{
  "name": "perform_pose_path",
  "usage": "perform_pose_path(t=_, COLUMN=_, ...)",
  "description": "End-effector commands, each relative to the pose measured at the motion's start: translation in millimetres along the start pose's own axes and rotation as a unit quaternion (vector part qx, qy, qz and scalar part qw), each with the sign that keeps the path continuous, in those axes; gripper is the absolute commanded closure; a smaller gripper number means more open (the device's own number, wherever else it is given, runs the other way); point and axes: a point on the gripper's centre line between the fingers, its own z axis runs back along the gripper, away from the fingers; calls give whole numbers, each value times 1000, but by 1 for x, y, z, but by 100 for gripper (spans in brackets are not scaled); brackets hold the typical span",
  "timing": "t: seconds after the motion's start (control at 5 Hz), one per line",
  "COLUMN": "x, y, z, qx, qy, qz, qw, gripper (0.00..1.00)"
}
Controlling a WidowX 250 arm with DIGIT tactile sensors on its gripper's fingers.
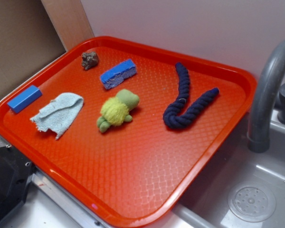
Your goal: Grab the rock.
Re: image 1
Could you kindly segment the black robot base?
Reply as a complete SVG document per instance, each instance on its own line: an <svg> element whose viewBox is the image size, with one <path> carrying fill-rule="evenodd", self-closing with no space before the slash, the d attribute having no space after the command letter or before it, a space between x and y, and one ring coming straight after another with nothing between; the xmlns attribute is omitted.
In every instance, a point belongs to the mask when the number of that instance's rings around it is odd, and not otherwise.
<svg viewBox="0 0 285 228"><path fill-rule="evenodd" d="M34 168L16 147L0 147L0 225L25 204Z"/></svg>

